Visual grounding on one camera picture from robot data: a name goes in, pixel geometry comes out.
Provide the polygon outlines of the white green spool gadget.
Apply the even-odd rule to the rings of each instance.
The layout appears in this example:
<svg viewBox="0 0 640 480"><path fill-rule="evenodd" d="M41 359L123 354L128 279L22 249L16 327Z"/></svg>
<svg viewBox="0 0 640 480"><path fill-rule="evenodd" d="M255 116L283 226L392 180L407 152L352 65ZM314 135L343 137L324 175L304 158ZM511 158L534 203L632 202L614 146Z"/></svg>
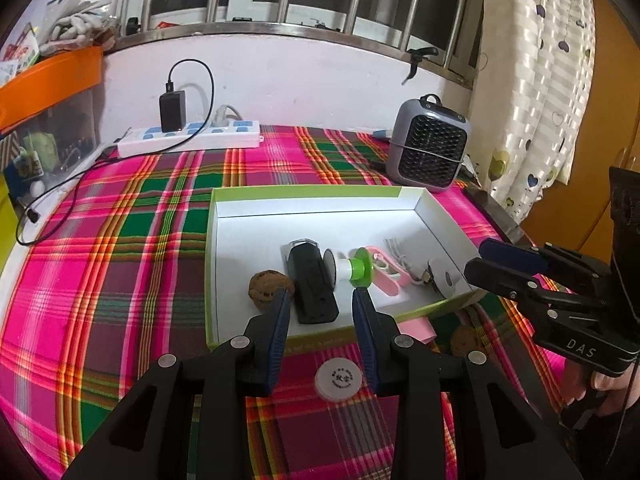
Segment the white green spool gadget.
<svg viewBox="0 0 640 480"><path fill-rule="evenodd" d="M351 257L340 256L328 248L323 254L323 263L332 288L341 282L368 288L373 282L373 259L367 248L358 248Z"/></svg>

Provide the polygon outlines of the pink cable holder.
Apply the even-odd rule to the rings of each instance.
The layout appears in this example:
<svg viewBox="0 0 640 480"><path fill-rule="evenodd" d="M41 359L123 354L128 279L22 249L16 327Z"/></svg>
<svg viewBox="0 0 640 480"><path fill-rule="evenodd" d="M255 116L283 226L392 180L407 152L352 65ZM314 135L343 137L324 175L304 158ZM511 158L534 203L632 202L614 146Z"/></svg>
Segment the pink cable holder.
<svg viewBox="0 0 640 480"><path fill-rule="evenodd" d="M437 337L432 323L426 316L400 322L398 328L402 334L420 340L424 344L428 344Z"/></svg>

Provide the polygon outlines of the black rectangular device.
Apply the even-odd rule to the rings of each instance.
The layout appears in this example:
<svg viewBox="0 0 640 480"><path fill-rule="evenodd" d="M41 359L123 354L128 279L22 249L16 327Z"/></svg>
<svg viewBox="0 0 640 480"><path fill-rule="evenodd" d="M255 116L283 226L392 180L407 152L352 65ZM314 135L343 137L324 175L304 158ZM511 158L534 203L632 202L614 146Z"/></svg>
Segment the black rectangular device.
<svg viewBox="0 0 640 480"><path fill-rule="evenodd" d="M294 306L299 324L332 323L338 307L318 244L308 238L292 240L286 256L288 277L294 283Z"/></svg>

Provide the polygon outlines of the pink stapler case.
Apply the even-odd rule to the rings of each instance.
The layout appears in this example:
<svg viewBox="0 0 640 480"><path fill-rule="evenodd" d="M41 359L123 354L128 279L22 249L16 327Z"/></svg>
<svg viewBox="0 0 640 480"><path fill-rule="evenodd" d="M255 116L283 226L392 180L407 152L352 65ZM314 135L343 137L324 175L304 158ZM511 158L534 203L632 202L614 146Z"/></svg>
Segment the pink stapler case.
<svg viewBox="0 0 640 480"><path fill-rule="evenodd" d="M372 283L386 296L396 297L411 284L410 275L395 258L374 246L366 246L372 260Z"/></svg>

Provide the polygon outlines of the white power strip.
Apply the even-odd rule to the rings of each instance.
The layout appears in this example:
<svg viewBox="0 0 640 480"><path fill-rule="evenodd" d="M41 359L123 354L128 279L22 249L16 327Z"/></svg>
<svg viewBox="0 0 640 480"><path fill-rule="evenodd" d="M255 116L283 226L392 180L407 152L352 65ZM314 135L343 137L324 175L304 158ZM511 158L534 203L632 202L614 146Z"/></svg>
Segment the white power strip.
<svg viewBox="0 0 640 480"><path fill-rule="evenodd" d="M228 150L228 148L258 148L262 143L259 122L232 120L228 126L202 127L201 122L189 122L180 131L165 132L161 126L134 129L120 139L119 157L150 153Z"/></svg>

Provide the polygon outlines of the grey mini heater fan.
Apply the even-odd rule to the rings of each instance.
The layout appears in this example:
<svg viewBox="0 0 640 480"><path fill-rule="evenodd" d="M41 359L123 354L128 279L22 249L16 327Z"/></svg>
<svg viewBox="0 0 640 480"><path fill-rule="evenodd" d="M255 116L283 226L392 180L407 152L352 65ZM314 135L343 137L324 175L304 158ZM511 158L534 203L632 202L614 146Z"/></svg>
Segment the grey mini heater fan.
<svg viewBox="0 0 640 480"><path fill-rule="evenodd" d="M434 93L401 105L390 137L385 170L390 180L445 191L454 183L471 124Z"/></svg>

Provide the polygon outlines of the grey white mouse-shaped gadget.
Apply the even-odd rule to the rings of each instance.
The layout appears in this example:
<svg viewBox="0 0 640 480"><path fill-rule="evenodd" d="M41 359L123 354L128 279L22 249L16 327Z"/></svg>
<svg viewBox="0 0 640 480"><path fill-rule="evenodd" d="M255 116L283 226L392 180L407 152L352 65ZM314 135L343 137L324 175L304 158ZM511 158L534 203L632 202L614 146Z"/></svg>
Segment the grey white mouse-shaped gadget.
<svg viewBox="0 0 640 480"><path fill-rule="evenodd" d="M462 275L454 264L442 258L431 258L427 263L428 272L431 274L434 287L445 298L456 294L457 284Z"/></svg>

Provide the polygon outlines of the plaid pink green cloth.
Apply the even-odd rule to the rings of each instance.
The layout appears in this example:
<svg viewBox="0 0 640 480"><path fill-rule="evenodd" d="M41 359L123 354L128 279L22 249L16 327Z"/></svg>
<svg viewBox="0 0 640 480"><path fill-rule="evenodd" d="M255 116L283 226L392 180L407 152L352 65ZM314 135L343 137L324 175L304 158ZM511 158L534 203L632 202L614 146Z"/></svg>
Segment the plaid pink green cloth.
<svg viewBox="0 0 640 480"><path fill-rule="evenodd" d="M26 451L59 479L120 398L162 354L207 352L205 231L213 188L391 185L369 162L387 145L365 133L262 127L256 150L169 154L102 168L81 182L62 228L27 254L1 315L1 411ZM476 348L552 429L563 360L535 346L514 303L487 295L436 318L436 348L474 330ZM247 400L255 479L388 479L397 402L364 387L330 403L317 367L357 362L356 344L286 358L267 399Z"/></svg>

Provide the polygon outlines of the white patterned curtain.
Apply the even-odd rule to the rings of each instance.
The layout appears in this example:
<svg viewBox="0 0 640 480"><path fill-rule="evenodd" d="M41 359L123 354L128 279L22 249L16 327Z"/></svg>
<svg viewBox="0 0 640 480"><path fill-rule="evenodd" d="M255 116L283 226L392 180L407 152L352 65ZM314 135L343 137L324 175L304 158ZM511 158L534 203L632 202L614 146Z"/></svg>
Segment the white patterned curtain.
<svg viewBox="0 0 640 480"><path fill-rule="evenodd" d="M521 223L570 180L596 56L593 0L484 0L468 153Z"/></svg>

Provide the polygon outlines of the green white cardboard box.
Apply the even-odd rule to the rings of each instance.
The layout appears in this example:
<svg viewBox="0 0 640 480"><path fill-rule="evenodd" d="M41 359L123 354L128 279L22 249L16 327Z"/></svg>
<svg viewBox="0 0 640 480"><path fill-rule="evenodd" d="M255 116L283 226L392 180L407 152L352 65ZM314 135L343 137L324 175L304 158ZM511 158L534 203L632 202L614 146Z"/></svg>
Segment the green white cardboard box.
<svg viewBox="0 0 640 480"><path fill-rule="evenodd" d="M306 352L354 336L352 292L397 322L437 318L483 297L465 265L478 251L424 188L276 185L217 188L205 248L209 348L238 336L258 309L250 281L274 271L295 285L286 348Z"/></svg>

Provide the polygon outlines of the white gloves pile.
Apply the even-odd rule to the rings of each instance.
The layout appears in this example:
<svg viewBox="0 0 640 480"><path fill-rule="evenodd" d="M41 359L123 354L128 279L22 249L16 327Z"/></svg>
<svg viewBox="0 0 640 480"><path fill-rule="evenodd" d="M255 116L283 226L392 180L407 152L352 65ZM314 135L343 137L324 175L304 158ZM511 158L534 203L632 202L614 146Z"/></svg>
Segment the white gloves pile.
<svg viewBox="0 0 640 480"><path fill-rule="evenodd" d="M115 47L115 29L111 19L99 12L85 11L59 18L49 35L39 45L41 56L100 47L103 51Z"/></svg>

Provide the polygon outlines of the white round cap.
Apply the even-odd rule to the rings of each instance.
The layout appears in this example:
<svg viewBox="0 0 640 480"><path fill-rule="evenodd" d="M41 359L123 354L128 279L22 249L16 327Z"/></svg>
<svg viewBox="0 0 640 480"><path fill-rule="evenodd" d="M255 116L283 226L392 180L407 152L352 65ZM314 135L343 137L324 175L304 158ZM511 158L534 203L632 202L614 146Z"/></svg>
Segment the white round cap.
<svg viewBox="0 0 640 480"><path fill-rule="evenodd" d="M352 360L333 358L324 362L314 376L314 388L322 399L340 403L351 399L362 387L362 371Z"/></svg>

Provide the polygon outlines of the orange lid storage bin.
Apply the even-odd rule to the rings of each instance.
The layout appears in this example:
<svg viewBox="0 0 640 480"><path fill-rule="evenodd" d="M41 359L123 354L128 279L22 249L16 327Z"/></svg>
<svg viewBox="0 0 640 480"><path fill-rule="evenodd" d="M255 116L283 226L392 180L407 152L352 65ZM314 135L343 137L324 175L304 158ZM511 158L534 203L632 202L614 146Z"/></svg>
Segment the orange lid storage bin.
<svg viewBox="0 0 640 480"><path fill-rule="evenodd" d="M53 55L1 87L3 139L29 122L50 133L59 151L75 141L92 148L96 126L92 89L102 84L103 50L88 47Z"/></svg>

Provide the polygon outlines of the brown walnut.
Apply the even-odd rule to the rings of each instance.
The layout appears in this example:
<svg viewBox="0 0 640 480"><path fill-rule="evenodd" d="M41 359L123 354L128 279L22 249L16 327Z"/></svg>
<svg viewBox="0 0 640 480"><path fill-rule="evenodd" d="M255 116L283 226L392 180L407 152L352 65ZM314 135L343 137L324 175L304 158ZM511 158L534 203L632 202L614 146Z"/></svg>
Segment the brown walnut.
<svg viewBox="0 0 640 480"><path fill-rule="evenodd" d="M280 289L285 289L290 296L294 295L294 283L288 276L276 270L265 270L254 274L250 279L248 296L259 311L265 311Z"/></svg>
<svg viewBox="0 0 640 480"><path fill-rule="evenodd" d="M483 345L474 327L461 325L451 334L450 351L454 356L465 358L472 351L482 351Z"/></svg>

